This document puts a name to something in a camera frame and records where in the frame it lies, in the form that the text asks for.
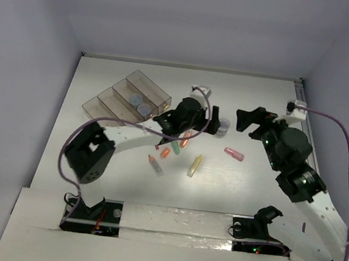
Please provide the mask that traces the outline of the clear tape roll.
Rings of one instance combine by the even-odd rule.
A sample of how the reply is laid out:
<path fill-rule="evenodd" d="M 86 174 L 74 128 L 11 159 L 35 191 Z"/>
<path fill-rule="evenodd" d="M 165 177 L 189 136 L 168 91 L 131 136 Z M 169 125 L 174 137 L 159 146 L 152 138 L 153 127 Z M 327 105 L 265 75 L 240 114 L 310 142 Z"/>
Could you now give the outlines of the clear tape roll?
<path fill-rule="evenodd" d="M 216 135 L 218 137 L 224 137 L 230 129 L 230 126 L 231 126 L 230 121 L 226 118 L 220 118 L 219 123 L 220 125 L 216 132 Z"/>

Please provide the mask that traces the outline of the orange highlighter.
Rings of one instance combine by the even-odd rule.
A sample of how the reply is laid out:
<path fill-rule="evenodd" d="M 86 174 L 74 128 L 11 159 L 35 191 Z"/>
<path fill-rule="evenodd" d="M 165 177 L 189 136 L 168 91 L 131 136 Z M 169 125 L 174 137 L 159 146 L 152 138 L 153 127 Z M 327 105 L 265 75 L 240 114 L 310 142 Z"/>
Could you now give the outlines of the orange highlighter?
<path fill-rule="evenodd" d="M 192 134 L 193 134 L 193 132 L 190 131 L 190 130 L 184 133 L 184 135 L 183 135 L 184 140 L 182 140 L 182 141 L 180 142 L 180 147 L 181 147 L 181 148 L 186 147 L 186 145 L 188 144 L 188 137 L 191 137 Z"/>

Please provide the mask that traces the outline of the pink highlighter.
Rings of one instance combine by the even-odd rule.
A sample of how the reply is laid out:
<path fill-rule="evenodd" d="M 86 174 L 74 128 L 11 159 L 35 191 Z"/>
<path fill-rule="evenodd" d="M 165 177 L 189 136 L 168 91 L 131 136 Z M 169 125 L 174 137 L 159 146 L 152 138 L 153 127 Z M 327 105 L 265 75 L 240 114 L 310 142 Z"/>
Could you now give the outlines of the pink highlighter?
<path fill-rule="evenodd" d="M 230 157 L 232 157 L 235 160 L 240 161 L 240 162 L 242 162 L 244 160 L 244 158 L 245 158 L 245 156 L 241 152 L 238 152 L 238 151 L 236 151 L 234 149 L 231 149 L 229 147 L 226 147 L 224 149 L 224 152 L 226 154 L 228 154 Z"/>

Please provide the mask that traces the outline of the yellow highlighter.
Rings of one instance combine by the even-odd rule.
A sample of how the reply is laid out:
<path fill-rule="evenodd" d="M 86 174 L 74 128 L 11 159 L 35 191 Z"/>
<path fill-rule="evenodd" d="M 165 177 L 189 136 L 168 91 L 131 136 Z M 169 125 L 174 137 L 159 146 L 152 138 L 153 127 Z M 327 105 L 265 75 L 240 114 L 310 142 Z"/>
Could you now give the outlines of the yellow highlighter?
<path fill-rule="evenodd" d="M 202 161 L 202 155 L 199 155 L 195 158 L 195 160 L 192 162 L 192 165 L 189 167 L 187 171 L 187 176 L 192 178 L 197 169 L 199 168 Z"/>

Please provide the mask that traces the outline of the green highlighter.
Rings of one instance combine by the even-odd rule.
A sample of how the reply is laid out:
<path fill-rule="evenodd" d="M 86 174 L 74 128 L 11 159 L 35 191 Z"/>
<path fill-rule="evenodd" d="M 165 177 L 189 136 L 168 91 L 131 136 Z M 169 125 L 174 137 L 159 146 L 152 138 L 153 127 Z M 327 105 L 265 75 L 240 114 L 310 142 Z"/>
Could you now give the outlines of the green highlighter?
<path fill-rule="evenodd" d="M 170 143 L 170 145 L 171 145 L 175 155 L 179 155 L 180 154 L 180 146 L 179 146 L 178 142 L 177 141 L 172 141 Z"/>

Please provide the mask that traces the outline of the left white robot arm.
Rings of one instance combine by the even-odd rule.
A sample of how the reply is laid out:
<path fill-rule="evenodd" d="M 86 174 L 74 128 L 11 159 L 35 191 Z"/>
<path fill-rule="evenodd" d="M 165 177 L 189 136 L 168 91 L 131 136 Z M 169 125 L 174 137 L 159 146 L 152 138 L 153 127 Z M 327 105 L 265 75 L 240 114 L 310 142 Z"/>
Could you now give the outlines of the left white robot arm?
<path fill-rule="evenodd" d="M 114 154 L 141 146 L 160 146 L 196 138 L 201 133 L 215 135 L 219 129 L 218 106 L 202 107 L 191 97 L 184 98 L 176 109 L 166 111 L 143 123 L 125 121 L 125 126 L 103 128 L 95 118 L 78 127 L 64 143 L 58 157 L 61 177 L 77 188 L 98 180 Z"/>

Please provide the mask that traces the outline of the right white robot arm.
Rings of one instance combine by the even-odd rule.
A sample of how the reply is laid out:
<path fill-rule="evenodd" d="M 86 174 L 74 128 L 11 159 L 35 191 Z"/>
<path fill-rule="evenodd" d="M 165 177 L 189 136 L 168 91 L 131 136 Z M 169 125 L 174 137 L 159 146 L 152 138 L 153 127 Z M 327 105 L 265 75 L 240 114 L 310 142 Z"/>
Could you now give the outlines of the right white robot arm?
<path fill-rule="evenodd" d="M 253 111 L 236 112 L 237 131 L 245 131 L 251 124 L 257 129 L 249 133 L 264 146 L 271 169 L 279 175 L 276 182 L 297 209 L 314 227 L 329 252 L 332 261 L 349 261 L 349 223 L 337 213 L 326 185 L 307 164 L 312 146 L 306 134 L 292 127 L 306 119 L 304 112 L 278 116 L 258 107 Z"/>

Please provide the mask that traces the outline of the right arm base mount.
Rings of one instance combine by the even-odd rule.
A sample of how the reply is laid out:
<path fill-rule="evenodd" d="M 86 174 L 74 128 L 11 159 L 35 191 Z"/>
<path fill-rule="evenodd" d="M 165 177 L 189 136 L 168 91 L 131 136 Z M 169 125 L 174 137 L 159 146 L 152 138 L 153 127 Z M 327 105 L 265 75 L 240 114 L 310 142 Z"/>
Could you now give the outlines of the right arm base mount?
<path fill-rule="evenodd" d="M 283 213 L 274 206 L 261 208 L 253 217 L 234 217 L 227 229 L 234 239 L 232 249 L 255 255 L 290 257 L 291 250 L 269 234 L 268 225 Z"/>

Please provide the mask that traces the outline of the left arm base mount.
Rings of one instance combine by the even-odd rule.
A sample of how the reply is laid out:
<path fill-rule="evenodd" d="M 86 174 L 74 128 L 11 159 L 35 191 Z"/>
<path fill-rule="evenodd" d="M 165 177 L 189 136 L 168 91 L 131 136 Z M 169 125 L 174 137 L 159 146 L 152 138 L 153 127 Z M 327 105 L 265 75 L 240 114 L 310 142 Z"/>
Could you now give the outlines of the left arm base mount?
<path fill-rule="evenodd" d="M 66 208 L 59 228 L 63 231 L 80 234 L 91 234 L 105 237 L 118 237 L 123 202 L 106 200 L 105 198 L 88 207 L 81 199 L 76 205 L 77 197 L 72 193 L 64 195 Z"/>

